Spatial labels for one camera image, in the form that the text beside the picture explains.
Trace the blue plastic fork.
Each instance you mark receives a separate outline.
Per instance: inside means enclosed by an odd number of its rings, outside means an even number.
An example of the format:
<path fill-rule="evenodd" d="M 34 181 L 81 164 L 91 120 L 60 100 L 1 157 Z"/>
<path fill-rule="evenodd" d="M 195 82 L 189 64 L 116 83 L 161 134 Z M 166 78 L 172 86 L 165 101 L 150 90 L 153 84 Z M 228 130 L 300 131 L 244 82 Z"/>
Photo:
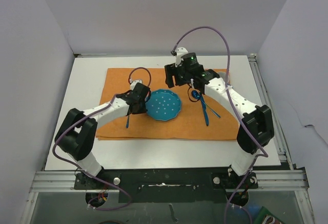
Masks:
<path fill-rule="evenodd" d="M 126 121 L 126 128 L 129 128 L 129 122 L 130 122 L 130 116 L 127 116 L 127 121 Z"/>

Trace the blue polka dot plate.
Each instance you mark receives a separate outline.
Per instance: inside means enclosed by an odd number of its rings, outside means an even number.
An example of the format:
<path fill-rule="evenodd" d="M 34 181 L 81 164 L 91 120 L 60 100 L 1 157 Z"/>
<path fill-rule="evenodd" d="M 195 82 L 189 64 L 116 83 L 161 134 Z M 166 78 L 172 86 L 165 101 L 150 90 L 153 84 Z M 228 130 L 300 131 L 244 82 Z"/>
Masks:
<path fill-rule="evenodd" d="M 181 111 L 182 101 L 179 96 L 168 89 L 158 89 L 151 93 L 146 103 L 147 115 L 156 121 L 175 119 Z"/>

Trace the blue plastic knife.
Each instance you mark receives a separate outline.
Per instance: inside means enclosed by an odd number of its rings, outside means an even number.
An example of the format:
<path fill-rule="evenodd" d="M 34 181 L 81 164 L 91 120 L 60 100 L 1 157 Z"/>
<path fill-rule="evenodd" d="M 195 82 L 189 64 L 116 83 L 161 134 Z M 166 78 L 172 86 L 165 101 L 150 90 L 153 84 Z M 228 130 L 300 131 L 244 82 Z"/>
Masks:
<path fill-rule="evenodd" d="M 208 114 L 207 114 L 207 111 L 206 111 L 207 107 L 206 107 L 206 104 L 204 102 L 204 98 L 203 98 L 202 95 L 200 96 L 200 101 L 201 101 L 201 105 L 202 105 L 204 120 L 205 120 L 206 126 L 208 127 L 209 126 L 209 117 L 208 117 Z"/>

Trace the orange cloth placemat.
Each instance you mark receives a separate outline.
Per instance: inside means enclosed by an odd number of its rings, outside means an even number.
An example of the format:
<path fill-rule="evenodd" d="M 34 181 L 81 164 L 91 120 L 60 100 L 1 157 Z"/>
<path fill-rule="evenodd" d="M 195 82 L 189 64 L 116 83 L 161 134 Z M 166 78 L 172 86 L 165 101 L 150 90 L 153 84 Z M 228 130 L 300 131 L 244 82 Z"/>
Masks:
<path fill-rule="evenodd" d="M 188 98 L 188 86 L 169 89 L 165 83 L 165 71 L 161 68 L 132 71 L 130 68 L 109 68 L 100 103 L 112 99 L 129 89 L 128 79 L 142 80 L 150 84 L 151 100 L 148 113 L 117 118 L 98 126 L 99 140 L 128 138 L 189 139 L 189 140 L 235 140 L 239 124 L 224 107 L 208 96 L 204 96 L 207 107 L 202 109 L 200 101 Z"/>

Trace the blue white mug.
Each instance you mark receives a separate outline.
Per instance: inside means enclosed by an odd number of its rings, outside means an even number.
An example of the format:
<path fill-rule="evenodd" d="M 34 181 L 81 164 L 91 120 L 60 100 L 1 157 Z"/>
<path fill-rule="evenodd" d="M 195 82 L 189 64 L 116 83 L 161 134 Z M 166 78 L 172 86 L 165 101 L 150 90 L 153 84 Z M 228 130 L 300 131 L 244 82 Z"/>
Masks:
<path fill-rule="evenodd" d="M 230 81 L 230 77 L 229 75 L 226 74 L 226 72 L 217 72 L 217 74 L 225 81 L 225 82 L 229 82 Z"/>

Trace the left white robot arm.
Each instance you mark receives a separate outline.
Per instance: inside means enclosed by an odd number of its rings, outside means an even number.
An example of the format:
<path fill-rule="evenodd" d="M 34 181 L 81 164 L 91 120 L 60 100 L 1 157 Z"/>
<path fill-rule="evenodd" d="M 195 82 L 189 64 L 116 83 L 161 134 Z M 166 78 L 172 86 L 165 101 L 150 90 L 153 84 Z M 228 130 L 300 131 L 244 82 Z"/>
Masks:
<path fill-rule="evenodd" d="M 86 183 L 92 188 L 100 188 L 105 180 L 103 168 L 92 153 L 97 129 L 130 114 L 146 113 L 150 96 L 150 88 L 136 82 L 133 89 L 114 94 L 109 102 L 100 106 L 84 111 L 69 110 L 55 136 L 53 155 L 82 170 L 87 175 Z"/>

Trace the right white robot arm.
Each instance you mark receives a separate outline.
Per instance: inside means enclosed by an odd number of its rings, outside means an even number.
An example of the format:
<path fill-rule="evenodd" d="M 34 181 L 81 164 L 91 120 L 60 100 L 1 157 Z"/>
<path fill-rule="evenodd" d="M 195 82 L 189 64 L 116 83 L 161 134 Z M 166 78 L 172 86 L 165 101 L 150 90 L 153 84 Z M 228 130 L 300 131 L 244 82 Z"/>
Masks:
<path fill-rule="evenodd" d="M 226 101 L 240 126 L 237 133 L 239 145 L 236 159 L 228 175 L 231 186 L 239 188 L 247 180 L 246 173 L 255 159 L 268 154 L 264 147 L 274 137 L 272 111 L 267 105 L 259 106 L 236 92 L 212 69 L 204 69 L 194 52 L 179 53 L 176 61 L 165 65 L 166 84 L 169 88 L 189 85 L 218 103 Z"/>

